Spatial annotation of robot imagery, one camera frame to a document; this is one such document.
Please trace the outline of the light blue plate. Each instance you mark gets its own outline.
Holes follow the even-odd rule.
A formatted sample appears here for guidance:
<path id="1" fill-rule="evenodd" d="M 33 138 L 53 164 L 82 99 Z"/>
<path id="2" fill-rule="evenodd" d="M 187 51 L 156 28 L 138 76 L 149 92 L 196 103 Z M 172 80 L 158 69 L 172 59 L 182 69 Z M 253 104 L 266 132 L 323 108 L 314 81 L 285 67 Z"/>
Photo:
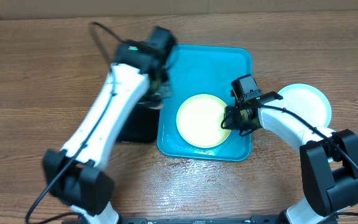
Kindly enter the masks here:
<path id="1" fill-rule="evenodd" d="M 279 95 L 285 100 L 285 107 L 301 116 L 310 124 L 327 128 L 331 122 L 331 104 L 319 89 L 302 83 L 282 88 Z"/>

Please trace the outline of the yellow plate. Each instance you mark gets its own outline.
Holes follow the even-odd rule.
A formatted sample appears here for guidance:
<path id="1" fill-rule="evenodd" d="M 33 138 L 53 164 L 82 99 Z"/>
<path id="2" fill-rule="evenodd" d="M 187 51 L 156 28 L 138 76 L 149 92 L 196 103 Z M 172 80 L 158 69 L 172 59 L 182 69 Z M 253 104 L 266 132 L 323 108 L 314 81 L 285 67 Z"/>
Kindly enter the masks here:
<path id="1" fill-rule="evenodd" d="M 222 144 L 231 133 L 221 127 L 225 107 L 226 103 L 214 95 L 199 94 L 188 98 L 177 111 L 180 136 L 192 146 L 203 149 Z"/>

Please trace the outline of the green orange sponge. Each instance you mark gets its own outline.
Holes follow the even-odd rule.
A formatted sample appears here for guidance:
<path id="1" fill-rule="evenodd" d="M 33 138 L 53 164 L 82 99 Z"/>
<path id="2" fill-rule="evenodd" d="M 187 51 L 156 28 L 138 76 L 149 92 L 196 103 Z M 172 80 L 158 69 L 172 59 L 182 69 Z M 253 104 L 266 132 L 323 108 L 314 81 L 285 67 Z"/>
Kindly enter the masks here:
<path id="1" fill-rule="evenodd" d="M 151 103 L 150 106 L 149 106 L 150 109 L 153 109 L 153 110 L 160 110 L 163 108 L 163 103 L 160 101 L 160 102 L 154 102 L 154 103 Z"/>

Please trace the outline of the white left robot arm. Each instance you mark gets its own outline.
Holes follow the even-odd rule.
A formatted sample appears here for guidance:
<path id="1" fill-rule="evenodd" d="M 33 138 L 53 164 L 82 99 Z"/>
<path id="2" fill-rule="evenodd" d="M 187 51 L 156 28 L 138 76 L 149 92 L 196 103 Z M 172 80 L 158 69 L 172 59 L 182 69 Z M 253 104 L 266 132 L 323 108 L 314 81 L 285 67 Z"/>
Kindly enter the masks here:
<path id="1" fill-rule="evenodd" d="M 98 97 L 71 138 L 42 160 L 47 194 L 71 207 L 77 223 L 118 223 L 110 199 L 113 180 L 104 173 L 113 145 L 136 104 L 160 106 L 168 81 L 166 66 L 174 39 L 122 40 L 115 57 L 97 41 L 109 71 Z"/>

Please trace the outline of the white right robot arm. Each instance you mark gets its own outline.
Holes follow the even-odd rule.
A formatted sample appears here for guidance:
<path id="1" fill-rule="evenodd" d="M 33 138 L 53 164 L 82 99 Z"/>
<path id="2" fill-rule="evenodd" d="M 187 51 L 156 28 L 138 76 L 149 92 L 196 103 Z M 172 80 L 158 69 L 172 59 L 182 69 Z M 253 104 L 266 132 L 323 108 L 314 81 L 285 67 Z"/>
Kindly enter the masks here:
<path id="1" fill-rule="evenodd" d="M 233 90 L 221 127 L 247 136 L 271 131 L 300 155 L 304 198 L 275 215 L 275 223 L 337 223 L 358 204 L 358 137 L 349 129 L 328 128 L 331 107 L 308 90 Z"/>

